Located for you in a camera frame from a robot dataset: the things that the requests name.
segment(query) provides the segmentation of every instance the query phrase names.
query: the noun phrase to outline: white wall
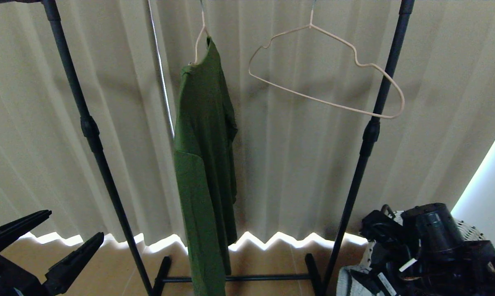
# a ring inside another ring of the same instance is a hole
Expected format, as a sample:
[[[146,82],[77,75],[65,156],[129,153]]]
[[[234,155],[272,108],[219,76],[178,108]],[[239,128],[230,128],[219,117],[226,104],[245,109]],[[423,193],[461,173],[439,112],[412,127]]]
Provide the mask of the white wall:
[[[452,214],[476,226],[495,247],[495,141]]]

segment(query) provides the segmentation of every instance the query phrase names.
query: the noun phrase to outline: white hanger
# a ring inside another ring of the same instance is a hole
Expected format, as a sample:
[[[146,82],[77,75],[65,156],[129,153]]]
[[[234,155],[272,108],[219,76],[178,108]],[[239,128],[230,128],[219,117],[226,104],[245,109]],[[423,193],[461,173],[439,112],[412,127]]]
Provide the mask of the white hanger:
[[[200,30],[200,34],[198,34],[198,38],[196,39],[196,45],[194,46],[194,64],[198,62],[198,43],[202,38],[202,34],[205,31],[207,36],[209,36],[209,31],[207,30],[207,26],[205,25],[205,14],[204,14],[204,3],[203,0],[200,0],[200,5],[202,6],[202,29]]]
[[[277,88],[280,88],[282,90],[287,90],[288,92],[291,92],[291,93],[294,93],[296,95],[305,97],[306,99],[312,99],[312,100],[317,101],[317,102],[320,102],[320,103],[324,103],[324,104],[331,105],[331,106],[334,106],[334,107],[346,109],[346,110],[349,110],[349,111],[354,111],[354,112],[358,112],[358,113],[362,113],[362,114],[367,114],[369,116],[376,116],[376,117],[379,117],[379,118],[386,118],[386,119],[396,118],[397,116],[401,115],[401,113],[403,112],[403,110],[405,108],[405,96],[404,96],[403,91],[401,90],[401,88],[399,88],[399,86],[397,85],[397,83],[381,67],[379,67],[379,66],[377,66],[375,64],[361,64],[361,63],[359,63],[359,61],[357,60],[357,50],[355,49],[355,46],[353,44],[349,43],[348,41],[346,41],[346,40],[344,40],[344,39],[342,39],[342,38],[340,38],[338,36],[335,36],[334,34],[331,34],[330,32],[328,32],[328,31],[326,31],[326,30],[324,30],[322,28],[319,28],[319,27],[315,26],[313,24],[313,9],[315,8],[315,2],[317,2],[317,0],[314,0],[313,1],[313,6],[311,6],[311,15],[309,17],[309,24],[307,24],[305,26],[302,26],[302,27],[294,28],[292,30],[281,32],[280,34],[277,34],[275,36],[272,36],[271,39],[269,40],[268,45],[266,45],[266,46],[261,45],[258,49],[256,49],[255,53],[253,53],[253,56],[251,56],[251,59],[249,60],[249,67],[248,67],[249,75],[251,75],[251,76],[255,77],[256,79],[259,79],[259,80],[261,80],[263,82],[266,82],[266,83],[268,83],[268,84],[270,84],[272,86],[276,86]],[[377,69],[377,71],[379,71],[380,73],[382,73],[384,75],[384,77],[386,77],[386,79],[388,79],[391,82],[391,84],[394,86],[394,88],[399,93],[399,96],[401,98],[401,107],[399,109],[399,112],[397,114],[393,115],[393,116],[385,116],[385,115],[382,115],[382,114],[377,114],[377,113],[368,112],[368,111],[364,111],[364,110],[360,110],[360,109],[355,109],[355,108],[351,108],[351,107],[347,107],[347,106],[343,106],[343,105],[339,105],[339,104],[330,103],[330,102],[327,102],[327,101],[323,101],[321,99],[316,99],[316,98],[314,98],[312,96],[301,94],[301,93],[296,92],[294,90],[289,90],[288,88],[285,88],[283,86],[279,86],[278,84],[275,84],[273,82],[267,81],[266,79],[263,79],[261,77],[258,77],[256,75],[254,75],[253,73],[251,73],[251,62],[253,61],[253,58],[256,56],[256,54],[258,53],[258,51],[260,51],[260,49],[262,49],[262,48],[268,49],[271,46],[271,43],[272,43],[273,39],[275,39],[276,37],[279,37],[279,36],[282,36],[282,35],[286,35],[286,34],[289,34],[291,32],[297,32],[297,31],[304,30],[304,29],[315,29],[315,30],[318,30],[319,32],[322,32],[323,34],[328,35],[329,37],[332,37],[332,38],[336,39],[337,41],[340,41],[340,42],[344,43],[345,45],[347,45],[347,47],[350,47],[353,50],[354,58],[355,58],[355,64],[357,66],[362,67],[362,68],[373,67],[373,68]]]

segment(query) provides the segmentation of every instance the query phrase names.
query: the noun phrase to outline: light under curtain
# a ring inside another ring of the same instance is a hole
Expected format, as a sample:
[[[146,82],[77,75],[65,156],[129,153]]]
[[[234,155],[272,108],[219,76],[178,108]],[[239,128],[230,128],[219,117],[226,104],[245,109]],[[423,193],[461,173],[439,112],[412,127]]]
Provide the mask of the light under curtain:
[[[61,0],[72,58],[135,234],[147,244],[184,237],[172,160],[180,69],[194,59],[196,0]],[[318,1],[315,24],[384,66],[398,2]],[[208,29],[239,127],[234,142],[238,232],[333,239],[358,158],[366,116],[271,88],[247,73],[253,51],[307,24],[309,0],[204,1]],[[157,52],[163,66],[161,84]],[[275,41],[257,75],[326,101],[371,110],[380,74],[317,32]],[[455,204],[495,139],[495,2],[416,2],[394,76],[406,108],[382,120],[349,230],[382,204]],[[385,114],[398,109],[395,91]],[[83,138],[40,4],[0,5],[0,225],[48,208],[34,230],[86,238],[123,234]]]

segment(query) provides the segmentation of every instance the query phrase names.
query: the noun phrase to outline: green shirt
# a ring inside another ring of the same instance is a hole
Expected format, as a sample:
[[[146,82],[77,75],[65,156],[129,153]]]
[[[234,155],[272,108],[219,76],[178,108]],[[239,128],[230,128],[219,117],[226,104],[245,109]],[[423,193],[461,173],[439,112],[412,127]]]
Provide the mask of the green shirt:
[[[224,296],[231,273],[229,244],[237,240],[233,106],[211,38],[200,64],[182,69],[174,165],[197,296]]]

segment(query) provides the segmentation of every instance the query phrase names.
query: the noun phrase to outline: wire hanger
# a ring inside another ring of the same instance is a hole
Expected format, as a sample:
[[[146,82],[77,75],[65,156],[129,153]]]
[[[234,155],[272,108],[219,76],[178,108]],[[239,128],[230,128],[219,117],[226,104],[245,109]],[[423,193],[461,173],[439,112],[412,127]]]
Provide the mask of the wire hanger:
[[[200,5],[202,6],[202,29],[200,30],[200,34],[198,34],[198,38],[196,39],[196,45],[194,46],[194,64],[198,62],[198,43],[202,38],[202,34],[205,31],[207,36],[209,36],[209,31],[207,30],[207,26],[205,25],[205,14],[204,14],[204,2],[200,0]]]
[[[359,61],[357,59],[357,50],[355,49],[355,46],[353,44],[349,43],[348,41],[346,41],[346,40],[344,40],[344,39],[342,39],[342,38],[340,38],[338,36],[335,36],[334,34],[331,34],[330,32],[328,32],[328,31],[326,31],[326,30],[324,30],[322,28],[319,28],[319,27],[315,26],[313,24],[313,9],[315,8],[315,2],[317,2],[317,0],[314,0],[313,1],[313,5],[311,6],[311,15],[309,17],[309,24],[307,24],[305,26],[302,26],[302,27],[294,28],[292,30],[281,32],[281,33],[279,33],[279,34],[277,34],[275,36],[272,36],[271,39],[269,40],[268,45],[266,45],[266,46],[261,45],[258,49],[256,49],[255,53],[253,53],[253,56],[251,56],[251,59],[249,60],[249,67],[248,67],[249,75],[255,77],[258,80],[261,80],[263,82],[266,82],[266,83],[268,83],[268,84],[270,84],[272,86],[276,86],[277,88],[280,88],[282,90],[286,90],[286,91],[291,92],[291,93],[294,93],[296,95],[305,97],[306,99],[312,99],[314,101],[317,101],[317,102],[320,102],[320,103],[324,103],[324,104],[327,104],[327,105],[330,105],[330,106],[334,106],[334,107],[346,109],[346,110],[349,110],[349,111],[354,111],[354,112],[366,114],[366,115],[369,115],[369,116],[376,116],[376,117],[379,117],[379,118],[385,118],[385,119],[392,119],[392,118],[396,118],[397,116],[401,115],[401,113],[403,112],[403,110],[405,108],[405,96],[404,96],[403,91],[401,90],[401,88],[390,77],[390,75],[388,75],[388,73],[386,73],[381,67],[379,67],[379,66],[377,66],[377,65],[375,65],[373,63],[370,63],[370,64],[361,64],[361,63],[359,63]],[[353,53],[354,53],[354,62],[355,62],[355,64],[357,66],[362,67],[362,68],[373,67],[377,71],[379,71],[382,75],[384,75],[384,77],[386,77],[386,79],[388,79],[391,82],[391,84],[394,86],[394,88],[399,93],[399,96],[400,96],[400,99],[401,99],[401,106],[400,106],[399,112],[397,114],[394,114],[393,116],[385,116],[385,115],[382,115],[382,114],[377,114],[377,113],[368,112],[368,111],[364,111],[364,110],[360,110],[360,109],[355,109],[355,108],[347,107],[347,106],[344,106],[344,105],[330,103],[330,102],[327,102],[327,101],[323,101],[321,99],[314,98],[312,96],[301,94],[301,93],[296,92],[294,90],[289,90],[288,88],[285,88],[283,86],[279,86],[278,84],[275,84],[273,82],[270,82],[270,81],[268,81],[266,79],[263,79],[261,77],[258,77],[257,75],[254,75],[253,73],[251,73],[251,62],[253,61],[253,58],[256,56],[256,54],[260,51],[260,49],[262,49],[262,48],[263,49],[268,49],[271,46],[271,43],[272,43],[273,39],[275,39],[276,37],[283,36],[283,35],[286,35],[286,34],[289,34],[289,33],[292,33],[292,32],[297,32],[297,31],[304,30],[304,29],[315,29],[315,30],[318,30],[319,32],[322,32],[324,35],[327,35],[329,37],[332,37],[332,38],[336,39],[337,41],[340,41],[340,42],[344,43],[347,47],[349,47],[349,48],[351,48],[353,50]]]

